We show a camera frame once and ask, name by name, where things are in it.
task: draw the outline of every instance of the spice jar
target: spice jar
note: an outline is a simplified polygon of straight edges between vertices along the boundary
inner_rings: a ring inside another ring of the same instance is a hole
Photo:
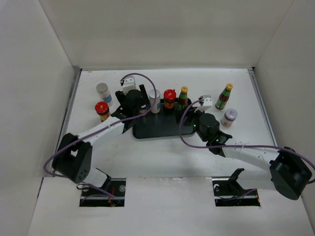
[[[107,118],[109,118],[110,116],[109,107],[106,102],[98,102],[95,105],[95,110],[96,110],[96,113],[99,115],[100,120],[102,122],[106,121]]]
[[[105,83],[98,84],[96,86],[96,90],[102,101],[106,102],[109,107],[113,105],[113,99],[112,99],[112,96],[110,95],[110,91],[108,89],[107,84]]]
[[[155,99],[154,89],[150,90],[148,92],[148,96],[149,96],[150,104],[152,105],[154,103],[154,99]],[[159,111],[160,111],[160,107],[161,107],[161,98],[160,97],[161,97],[161,94],[157,90],[157,100],[156,100],[155,105],[151,109],[151,112],[154,113],[154,114],[159,113]]]
[[[224,116],[221,119],[221,124],[225,127],[230,127],[236,118],[237,111],[235,109],[229,108],[224,113]]]
[[[168,89],[164,92],[164,110],[171,112],[175,108],[176,92],[174,89]]]

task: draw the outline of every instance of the white backdrop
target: white backdrop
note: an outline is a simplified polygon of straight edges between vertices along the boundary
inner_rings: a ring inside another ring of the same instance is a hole
[[[315,1],[295,0],[255,73],[279,145],[287,145],[315,162]],[[315,223],[315,184],[304,203]]]
[[[0,1],[0,229],[25,236],[73,77],[38,0]]]
[[[73,65],[255,66],[292,0],[40,0]]]

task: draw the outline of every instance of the bottle with red cap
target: bottle with red cap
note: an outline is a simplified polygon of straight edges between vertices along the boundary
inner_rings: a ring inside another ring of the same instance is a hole
[[[99,115],[100,120],[102,122],[106,121],[107,118],[109,118],[110,116],[109,107],[106,102],[98,102],[95,105],[95,110],[96,110],[96,113]]]
[[[176,92],[174,89],[168,89],[164,92],[164,110],[172,112],[175,109]]]

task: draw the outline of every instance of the sauce bottle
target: sauce bottle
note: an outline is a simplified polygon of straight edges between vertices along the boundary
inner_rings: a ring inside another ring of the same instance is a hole
[[[220,94],[217,103],[216,108],[219,110],[224,109],[225,105],[227,104],[227,101],[230,98],[231,90],[233,88],[233,84],[227,84],[223,92]]]
[[[182,86],[181,94],[179,94],[177,100],[177,111],[182,111],[187,106],[188,98],[187,98],[188,88],[186,86]]]

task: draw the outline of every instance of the glass jar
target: glass jar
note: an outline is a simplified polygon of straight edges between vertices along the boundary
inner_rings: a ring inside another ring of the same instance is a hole
[[[106,102],[98,102],[95,105],[95,110],[96,110],[96,113],[99,115],[100,120],[102,122],[106,121],[107,118],[110,117],[109,107]]]
[[[176,92],[174,89],[168,89],[164,92],[164,110],[172,112],[175,108]]]
[[[229,108],[224,113],[224,116],[221,119],[221,124],[225,127],[230,127],[237,116],[237,111],[235,109]]]

